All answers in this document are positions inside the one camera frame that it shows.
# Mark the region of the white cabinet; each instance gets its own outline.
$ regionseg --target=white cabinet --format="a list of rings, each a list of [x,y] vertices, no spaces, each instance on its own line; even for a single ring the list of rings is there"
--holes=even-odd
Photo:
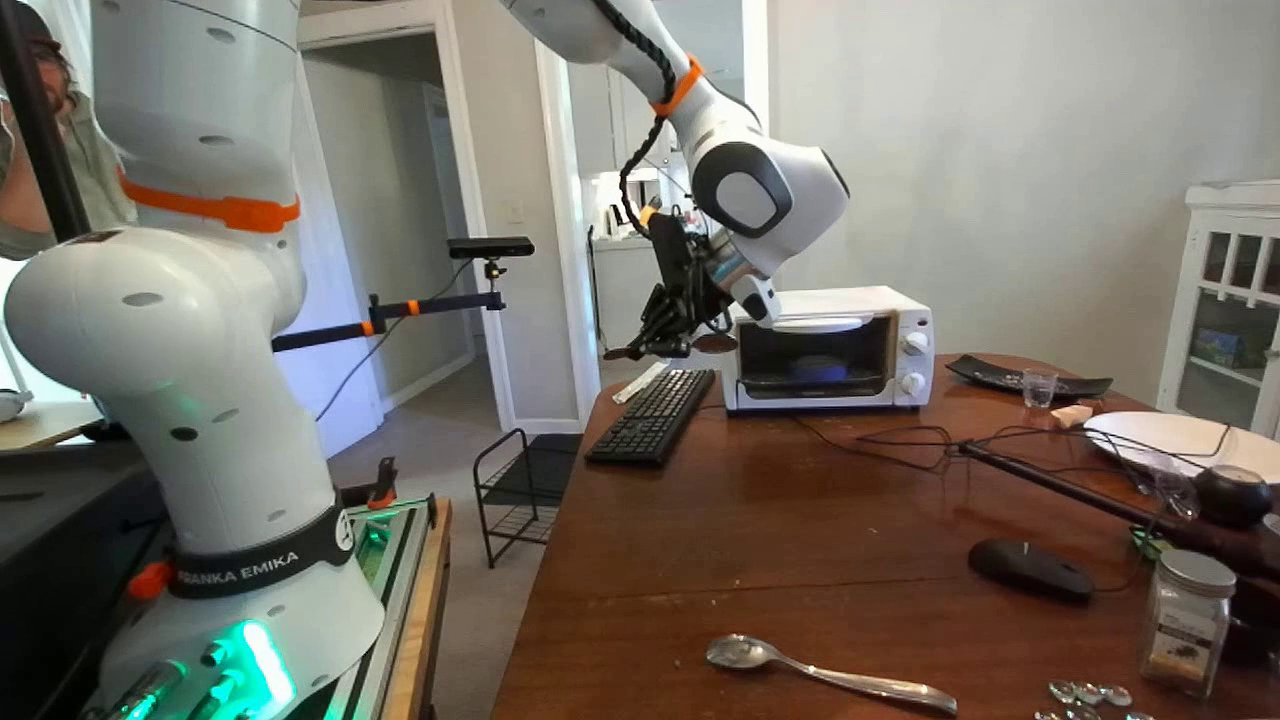
[[[1188,191],[1161,409],[1280,433],[1280,178]]]

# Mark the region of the white plate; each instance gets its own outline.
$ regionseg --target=white plate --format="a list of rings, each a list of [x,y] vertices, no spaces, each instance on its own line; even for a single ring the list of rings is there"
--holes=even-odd
[[[1085,422],[1085,434],[1128,465],[1171,469],[1199,474],[1213,465],[1236,465],[1268,483],[1280,483],[1280,442],[1244,427],[1227,427],[1174,412],[1102,412]]]

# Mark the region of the spoon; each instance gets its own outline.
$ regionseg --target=spoon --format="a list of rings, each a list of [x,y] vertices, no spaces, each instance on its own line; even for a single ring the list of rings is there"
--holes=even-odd
[[[948,711],[957,715],[959,703],[957,695],[938,693],[938,689],[928,689],[928,683],[909,683],[909,680],[886,680],[886,674],[854,674],[854,672],[832,672],[832,666],[814,666],[814,665],[800,665],[790,655],[783,655],[780,646],[771,646],[767,639],[760,636],[718,636],[712,646],[707,646],[707,665],[716,666],[732,666],[732,672],[753,672],[753,666],[765,666],[765,665],[783,665],[800,674],[813,674],[813,680],[823,680],[823,683],[835,683],[835,689],[846,689],[846,693],[863,693],[863,695],[878,695],[878,700],[895,700],[895,703],[921,703],[921,706],[937,706],[937,711]]]

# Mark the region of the handle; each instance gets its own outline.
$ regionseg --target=handle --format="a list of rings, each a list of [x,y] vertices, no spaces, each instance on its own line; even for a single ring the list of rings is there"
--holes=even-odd
[[[820,666],[820,665],[800,665],[790,655],[783,655],[783,665],[800,674],[813,674],[813,680],[823,680],[823,683],[835,683],[835,689],[846,689],[846,693],[863,693],[863,695],[878,695],[878,700],[895,700],[895,703],[921,703],[921,706],[937,706],[937,711],[948,711],[957,715],[959,711],[959,700],[930,689],[930,683],[912,683],[912,680],[893,680],[893,674],[854,674],[854,672],[832,672],[832,666]]]

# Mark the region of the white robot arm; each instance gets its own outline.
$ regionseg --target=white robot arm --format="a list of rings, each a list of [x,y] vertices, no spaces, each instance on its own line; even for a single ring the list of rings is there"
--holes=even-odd
[[[765,134],[670,40],[647,0],[503,0],[518,22],[570,65],[610,65],[670,120],[691,169],[691,202],[732,233],[712,281],[767,312],[756,281],[820,238],[846,206],[846,182],[820,147]]]
[[[696,202],[736,233],[716,283],[749,298],[846,202],[814,147],[723,99],[647,0],[503,0],[569,58],[619,66],[676,124]],[[90,711],[287,715],[380,636],[312,415],[271,336],[296,259],[296,0],[100,0],[96,106],[136,229],[25,265],[3,325],[90,391],[151,465],[176,526],[166,592],[104,653]]]

